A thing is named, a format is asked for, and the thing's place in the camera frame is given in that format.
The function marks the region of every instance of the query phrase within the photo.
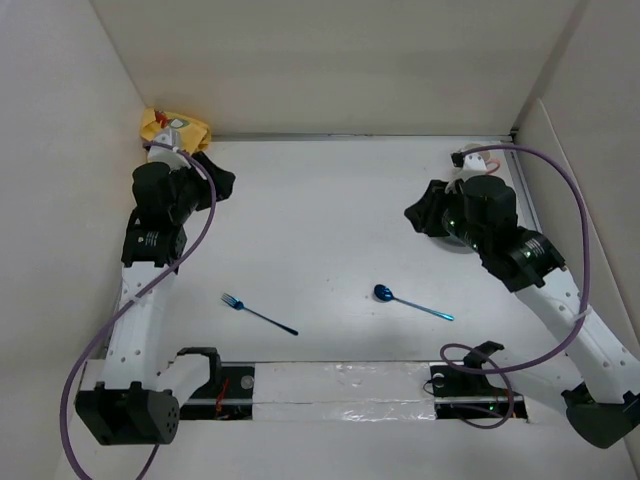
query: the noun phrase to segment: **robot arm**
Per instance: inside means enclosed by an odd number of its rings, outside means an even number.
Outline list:
[[[544,235],[517,226],[514,191],[484,175],[479,155],[452,158],[460,168],[454,180],[432,180],[405,216],[416,232],[452,236],[475,250],[483,267],[563,342],[581,317],[580,292],[564,259]],[[607,448],[640,424],[640,362],[596,312],[584,313],[583,327],[565,350],[577,369],[560,369],[558,359],[508,375],[516,391],[565,413],[583,438]],[[505,350],[491,358],[503,367],[522,363]],[[486,378],[504,387],[499,375]]]
[[[180,148],[173,129],[163,130],[155,141]],[[148,160],[133,173],[137,206],[122,253],[120,307],[136,303],[115,325],[95,388],[80,391],[75,402],[78,415],[103,445],[170,443],[180,407],[198,388],[221,382],[215,348],[185,348],[168,367],[158,365],[165,303],[177,271],[142,298],[136,294],[182,256],[184,223],[194,210],[209,208],[212,199],[207,181],[180,155],[154,146]],[[227,198],[235,176],[204,154],[197,160],[220,187],[217,200]]]

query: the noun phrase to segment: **blue fork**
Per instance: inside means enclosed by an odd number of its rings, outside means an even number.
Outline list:
[[[279,328],[283,329],[285,332],[288,332],[291,335],[296,335],[296,336],[298,335],[298,331],[297,330],[294,330],[293,328],[289,328],[286,325],[282,325],[281,323],[278,323],[275,320],[271,320],[270,318],[267,318],[264,315],[261,315],[258,312],[255,312],[255,311],[251,310],[250,308],[245,307],[244,303],[242,303],[236,297],[232,297],[228,293],[223,293],[222,294],[222,301],[224,303],[226,303],[227,305],[229,305],[231,308],[235,309],[235,310],[238,310],[238,311],[246,310],[247,312],[251,312],[255,316],[260,317],[261,319],[266,320],[267,322],[275,325],[276,327],[279,327]]]

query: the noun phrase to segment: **white table surface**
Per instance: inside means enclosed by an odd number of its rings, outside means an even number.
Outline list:
[[[464,248],[416,234],[403,212],[468,139],[219,142],[233,196],[181,267],[163,350],[217,347],[223,361],[434,360],[447,342],[508,343],[541,354],[554,340]],[[500,158],[501,152],[494,154]],[[499,174],[512,183],[509,170]],[[205,213],[187,222],[194,239]],[[451,313],[448,322],[374,301],[375,284]],[[222,292],[300,331],[293,337],[220,300]]]
[[[214,346],[223,361],[437,359],[442,344],[491,339],[525,355],[554,340],[470,253],[413,232],[404,209],[471,139],[219,142],[238,177],[231,199],[171,293],[162,349]],[[512,183],[503,164],[500,175]],[[204,213],[188,224],[191,239]],[[452,313],[447,322],[371,299],[376,283]],[[219,300],[229,292],[300,330],[292,337]],[[181,422],[148,479],[388,480],[635,478],[619,442],[588,445],[559,414],[527,402],[531,423],[480,431],[457,420]],[[100,447],[73,416],[72,442],[96,479],[134,478],[150,447]],[[61,457],[56,480],[75,478]]]

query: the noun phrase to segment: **cable connector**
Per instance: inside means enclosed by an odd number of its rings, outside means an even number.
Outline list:
[[[457,171],[453,175],[453,180],[451,180],[447,185],[445,192],[449,192],[453,188],[453,185],[458,180],[462,180],[464,182],[469,180],[471,177],[476,177],[478,175],[486,175],[486,174],[487,174],[487,164],[485,163],[484,158],[482,158],[482,156],[480,156],[479,153],[471,153],[469,155],[466,155],[465,157],[463,157],[461,166],[457,169]]]

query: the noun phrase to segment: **purple cable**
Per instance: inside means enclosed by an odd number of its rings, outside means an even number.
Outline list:
[[[144,146],[145,147],[162,147],[162,148],[166,148],[167,150],[173,150],[173,147],[169,145],[165,145],[164,143],[159,143],[159,142],[146,142]],[[211,188],[211,209],[209,210],[209,216],[207,217],[207,221],[205,222],[204,227],[202,228],[202,232],[200,232],[200,235],[198,235],[198,238],[196,238],[196,240],[193,242],[193,245],[191,245],[191,247],[187,249],[184,255],[182,255],[182,257],[176,260],[169,268],[167,268],[162,273],[160,273],[156,278],[151,280],[151,282],[149,282],[138,293],[136,293],[136,297],[138,298],[144,297],[149,292],[149,290],[151,290],[156,285],[158,285],[162,280],[167,278],[167,276],[169,276],[170,273],[174,272],[180,265],[182,265],[187,260],[187,258],[191,256],[191,254],[195,251],[195,249],[200,246],[200,244],[204,240],[204,237],[207,235],[209,228],[211,227],[211,223],[213,222],[213,216],[216,211],[216,186],[213,183],[213,179],[211,178],[211,175],[209,175],[209,173],[202,167],[202,165],[200,165],[193,158],[191,158],[191,155],[189,155],[187,152],[177,151],[176,153],[178,153],[179,155],[182,155],[184,159],[187,162],[189,162],[189,164],[192,167],[196,168],[200,173],[202,173],[207,179],[207,182],[209,182],[209,187]],[[78,372],[82,368],[82,365],[89,358],[89,355],[91,355],[91,352],[100,344],[100,342],[102,342],[107,337],[107,335],[109,335],[109,331],[113,328],[116,322],[133,305],[134,305],[133,300],[129,300],[116,313],[113,314],[113,316],[109,319],[109,321],[98,331],[96,336],[93,337],[93,339],[89,342],[86,348],[82,351],[82,353],[80,354],[80,357],[78,357],[78,360],[76,360],[76,362],[73,364],[73,367],[71,367],[71,372],[69,373],[67,380],[64,382],[64,387],[62,389],[62,396],[60,398],[60,416],[59,416],[60,437],[62,439],[62,448],[67,457],[67,460],[69,461],[69,464],[71,465],[71,468],[73,469],[74,473],[81,480],[91,480],[91,477],[89,477],[87,472],[85,472],[80,466],[80,463],[78,463],[78,459],[76,458],[75,453],[73,452],[73,446],[71,445],[71,439],[69,437],[69,425],[67,424],[68,422],[67,409],[69,405],[69,398],[71,396],[71,386],[73,384],[74,378],[78,375]],[[158,448],[159,448],[159,445],[155,445],[153,447],[153,450],[151,451],[151,454],[149,455],[147,462],[145,463],[144,467],[140,471],[140,474],[136,477],[136,480],[141,480],[147,474],[147,471],[151,467],[151,462],[153,462],[153,459],[158,453]]]
[[[525,153],[529,153],[531,155],[535,155],[538,158],[541,158],[542,160],[544,160],[545,162],[547,162],[549,165],[551,165],[561,176],[562,178],[564,178],[564,180],[567,182],[567,184],[569,185],[569,188],[571,189],[571,192],[573,193],[573,196],[576,200],[576,203],[578,204],[578,211],[580,212],[580,223],[582,226],[582,255],[583,255],[583,264],[584,264],[584,276],[583,276],[583,282],[582,282],[582,297],[580,298],[580,310],[579,313],[583,313],[588,305],[589,305],[589,294],[590,294],[590,290],[591,290],[591,259],[590,259],[590,249],[589,249],[589,229],[588,229],[588,217],[587,217],[587,209],[586,206],[584,204],[584,200],[582,199],[582,195],[580,194],[580,191],[578,190],[578,186],[575,184],[575,182],[573,181],[573,179],[571,178],[571,176],[566,172],[566,170],[564,168],[562,168],[560,166],[560,164],[558,162],[556,162],[555,160],[553,160],[551,157],[549,157],[548,155],[535,150],[533,148],[529,148],[529,147],[523,147],[520,145],[491,145],[491,146],[485,146],[485,147],[476,147],[476,148],[471,148],[469,150],[466,150],[464,152],[462,152],[463,156],[467,156],[470,155],[472,153],[478,153],[478,152],[486,152],[489,150],[517,150],[519,152],[525,152]],[[491,374],[498,374],[500,375],[500,377],[503,379],[503,381],[505,382],[505,386],[507,387],[507,394],[509,396],[509,411],[507,412],[507,414],[502,418],[502,420],[500,420],[499,422],[493,424],[493,425],[478,425],[475,423],[471,423],[467,420],[462,419],[465,423],[473,426],[473,427],[477,427],[477,428],[481,428],[481,429],[492,429],[492,428],[497,428],[501,425],[503,425],[508,418],[513,414],[513,406],[514,406],[514,391],[513,388],[511,387],[511,384],[509,383],[509,381],[507,380],[507,377],[505,376],[506,373],[510,373],[510,372],[517,372],[519,370],[524,370],[526,368],[531,368],[534,367],[536,365],[540,365],[541,363],[546,362],[547,360],[555,357],[556,355],[558,355],[559,353],[562,353],[570,344],[571,342],[573,342],[576,337],[578,336],[578,334],[580,333],[580,329],[582,328],[582,325],[584,325],[584,322],[586,320],[586,315],[581,317],[577,322],[575,327],[573,327],[573,330],[571,331],[571,333],[567,336],[567,338],[565,338],[557,347],[555,347],[553,350],[551,350],[550,352],[547,352],[546,354],[542,355],[541,357],[535,358],[533,360],[529,360],[528,362],[524,362],[518,365],[512,365],[510,367],[498,367],[498,365],[496,365],[493,361],[491,361],[491,359],[484,355],[482,352],[475,350],[474,348],[471,348],[467,345],[463,345],[461,343],[448,343],[446,345],[443,345],[442,348],[440,349],[440,358],[442,358],[442,361],[444,361],[449,367],[451,367],[454,370],[458,370],[460,372],[464,372],[464,373],[469,373],[472,375],[491,375]],[[476,353],[478,355],[480,355],[482,358],[484,358],[485,360],[487,360],[494,368],[492,369],[478,369],[478,368],[469,368],[469,367],[465,367],[462,365],[456,365],[454,362],[452,362],[451,360],[449,360],[446,357],[446,352],[447,350],[451,349],[451,348],[461,348],[464,350],[467,350],[469,352],[473,352]],[[484,409],[480,408],[480,407],[472,407],[472,406],[461,406],[461,408],[468,408],[468,409],[472,409],[472,410],[478,410],[478,411],[485,411]]]

